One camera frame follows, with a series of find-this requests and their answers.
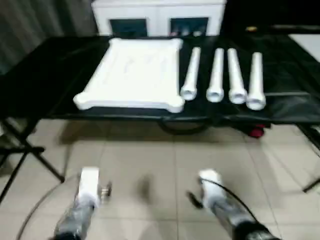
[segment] gray curtain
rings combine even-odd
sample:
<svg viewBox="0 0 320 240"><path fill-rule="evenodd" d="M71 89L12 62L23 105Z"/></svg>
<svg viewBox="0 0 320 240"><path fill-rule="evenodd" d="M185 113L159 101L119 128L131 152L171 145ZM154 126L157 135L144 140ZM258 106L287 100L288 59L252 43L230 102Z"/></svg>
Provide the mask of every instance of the gray curtain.
<svg viewBox="0 0 320 240"><path fill-rule="evenodd" d="M0 75L44 40L97 34L93 0L0 0Z"/></svg>

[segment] black table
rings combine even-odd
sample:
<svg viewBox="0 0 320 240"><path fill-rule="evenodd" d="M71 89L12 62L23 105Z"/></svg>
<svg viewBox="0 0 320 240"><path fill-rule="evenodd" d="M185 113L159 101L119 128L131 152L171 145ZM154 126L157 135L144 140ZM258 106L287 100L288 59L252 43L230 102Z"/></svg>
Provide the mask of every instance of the black table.
<svg viewBox="0 0 320 240"><path fill-rule="evenodd" d="M60 175L42 156L43 147L32 146L28 135L40 119L144 120L200 122L213 126L233 124L295 124L309 129L320 123L320 64L286 35L242 35L185 37L180 51L179 83L184 83L192 47L201 47L195 100L187 102L180 113L161 109L93 107L78 110L73 97L82 92L109 46L110 37L54 37L30 53L0 81L0 118L20 141L21 161L0 196L6 195L26 155L32 153L61 182ZM253 52L263 54L266 107L252 111L244 105L210 103L206 91L216 48L235 48L245 87L248 89ZM224 58L223 88L229 91L227 58ZM7 117L27 118L30 124L18 132Z"/></svg>

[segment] table leg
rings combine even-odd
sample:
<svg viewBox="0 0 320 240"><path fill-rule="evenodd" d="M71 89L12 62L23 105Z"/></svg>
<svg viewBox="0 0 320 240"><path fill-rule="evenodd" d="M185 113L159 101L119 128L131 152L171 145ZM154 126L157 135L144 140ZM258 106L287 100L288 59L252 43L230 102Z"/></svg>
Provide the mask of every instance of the table leg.
<svg viewBox="0 0 320 240"><path fill-rule="evenodd" d="M6 119L2 120L2 124L26 148L26 151L34 155L61 183L65 181L65 177L60 175L40 153L34 152L33 146Z"/></svg>
<svg viewBox="0 0 320 240"><path fill-rule="evenodd" d="M2 190L2 193L1 193L1 195L0 195L0 204L2 203L2 201L3 201L4 198L5 198L5 196L7 195L7 192L9 191L9 189L10 189L13 181L15 180L15 178L16 178L16 176L17 176L17 174L18 174L18 172L19 172L22 164L24 163L27 155L28 155L27 152L25 152L25 153L22 155L20 161L18 162L17 166L16 166L15 169L13 170L13 172L12 172L12 174L11 174L8 182L6 183L4 189Z"/></svg>
<svg viewBox="0 0 320 240"><path fill-rule="evenodd" d="M9 153L6 153L3 155L1 161L0 161L0 168L2 167L2 165L6 162L7 158L9 157Z"/></svg>
<svg viewBox="0 0 320 240"><path fill-rule="evenodd" d="M297 125L297 127L303 132L303 134L309 139L309 141L318 149L320 150L320 133L312 128L310 125ZM302 189L304 193L309 192L313 189L316 185L320 184L320 177L313 181L312 183L308 184L306 187Z"/></svg>
<svg viewBox="0 0 320 240"><path fill-rule="evenodd" d="M23 132L21 133L21 136L24 139L27 139L28 136L32 133L32 131L35 129L36 125L38 124L39 120L38 119L28 119L27 120L27 125Z"/></svg>

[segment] white tray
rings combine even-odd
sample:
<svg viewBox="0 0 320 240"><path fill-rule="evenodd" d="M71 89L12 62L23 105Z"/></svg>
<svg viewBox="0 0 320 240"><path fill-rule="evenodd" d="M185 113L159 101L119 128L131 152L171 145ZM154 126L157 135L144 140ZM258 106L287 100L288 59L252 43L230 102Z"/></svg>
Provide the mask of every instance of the white tray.
<svg viewBox="0 0 320 240"><path fill-rule="evenodd" d="M114 38L83 92L74 96L81 109L120 107L183 110L179 95L181 39Z"/></svg>
<svg viewBox="0 0 320 240"><path fill-rule="evenodd" d="M320 34L290 34L289 37L320 63Z"/></svg>

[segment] pvc pipe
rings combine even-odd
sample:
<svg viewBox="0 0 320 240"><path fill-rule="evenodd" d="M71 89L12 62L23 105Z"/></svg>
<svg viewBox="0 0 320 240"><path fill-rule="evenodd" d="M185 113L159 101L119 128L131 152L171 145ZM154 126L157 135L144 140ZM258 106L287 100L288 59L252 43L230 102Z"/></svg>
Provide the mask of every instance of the pvc pipe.
<svg viewBox="0 0 320 240"><path fill-rule="evenodd" d="M187 101L195 99L197 95L197 80L200 62L200 52L200 47L194 47L192 49L188 72L186 73L184 85L180 91L180 95Z"/></svg>
<svg viewBox="0 0 320 240"><path fill-rule="evenodd" d="M244 88L237 51L229 48L227 53L230 80L229 99L233 104L243 104L247 98L247 91Z"/></svg>
<svg viewBox="0 0 320 240"><path fill-rule="evenodd" d="M224 75L224 50L217 48L214 53L214 61L211 72L209 88L206 91L206 99L212 103L221 102L225 92L222 87Z"/></svg>
<svg viewBox="0 0 320 240"><path fill-rule="evenodd" d="M249 109L255 111L263 109L266 105L261 52L255 52L252 55L250 86L246 105Z"/></svg>
<svg viewBox="0 0 320 240"><path fill-rule="evenodd" d="M99 168L84 167L81 172L77 199L90 199L96 207L100 204L98 196Z"/></svg>

